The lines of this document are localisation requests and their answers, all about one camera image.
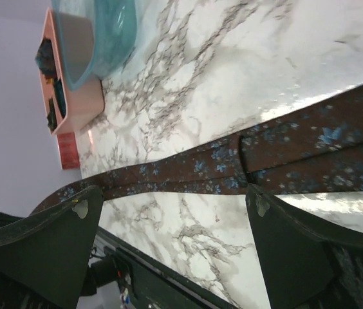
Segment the translucent blue bin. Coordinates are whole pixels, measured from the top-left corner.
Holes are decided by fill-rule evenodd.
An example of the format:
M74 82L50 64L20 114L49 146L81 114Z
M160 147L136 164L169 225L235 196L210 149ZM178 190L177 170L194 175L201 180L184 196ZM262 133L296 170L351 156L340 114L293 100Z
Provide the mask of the translucent blue bin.
M130 56L137 33L135 0L51 0L51 5L71 91L107 77Z

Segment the pink container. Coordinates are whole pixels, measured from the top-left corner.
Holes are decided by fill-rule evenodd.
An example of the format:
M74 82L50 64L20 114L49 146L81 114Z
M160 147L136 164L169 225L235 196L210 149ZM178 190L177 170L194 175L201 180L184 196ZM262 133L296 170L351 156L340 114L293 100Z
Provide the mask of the pink container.
M87 33L92 33L91 23L87 22L86 19L83 19L82 22L82 27L89 28ZM93 36L86 35L85 37L88 40L88 46L93 46ZM56 103L53 85L47 84L44 75L39 72L46 116L50 111L48 100L50 98L53 98L54 100L57 128L51 132L51 135L78 131L104 110L104 98L101 82L97 79L88 80L76 91L70 91L65 86L53 12L50 9L48 9L46 12L46 20L44 21L44 29L42 32L42 39L43 38L50 39L53 45L57 76L58 78L61 78L64 98L66 100L66 116L63 119ZM80 43L83 44L83 37L80 39Z

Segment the brown fabric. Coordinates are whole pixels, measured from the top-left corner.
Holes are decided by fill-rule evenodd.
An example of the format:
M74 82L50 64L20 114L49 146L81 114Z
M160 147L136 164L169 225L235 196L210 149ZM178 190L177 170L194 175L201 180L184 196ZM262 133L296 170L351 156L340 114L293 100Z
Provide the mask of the brown fabric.
M244 194L247 182L274 194L363 191L363 86L157 162L77 181L34 212L89 185L110 200L158 191Z

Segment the marble tabletop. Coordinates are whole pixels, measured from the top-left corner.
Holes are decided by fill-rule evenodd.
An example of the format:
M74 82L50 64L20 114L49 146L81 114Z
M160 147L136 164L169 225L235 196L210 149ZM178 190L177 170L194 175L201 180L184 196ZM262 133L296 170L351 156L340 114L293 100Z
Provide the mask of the marble tabletop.
M363 83L363 0L139 1L136 48L77 133L83 177L151 162ZM284 200L363 231L363 192ZM147 193L100 226L238 308L269 308L244 196Z

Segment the white marble surface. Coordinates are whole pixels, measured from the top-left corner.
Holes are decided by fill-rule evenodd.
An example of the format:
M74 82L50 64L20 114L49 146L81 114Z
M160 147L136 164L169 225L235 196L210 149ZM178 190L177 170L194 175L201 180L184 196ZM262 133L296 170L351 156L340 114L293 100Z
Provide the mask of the white marble surface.
M77 134L83 177L164 158L363 83L363 0L150 0ZM363 231L363 193L286 201ZM148 193L100 226L240 308L269 308L244 196Z

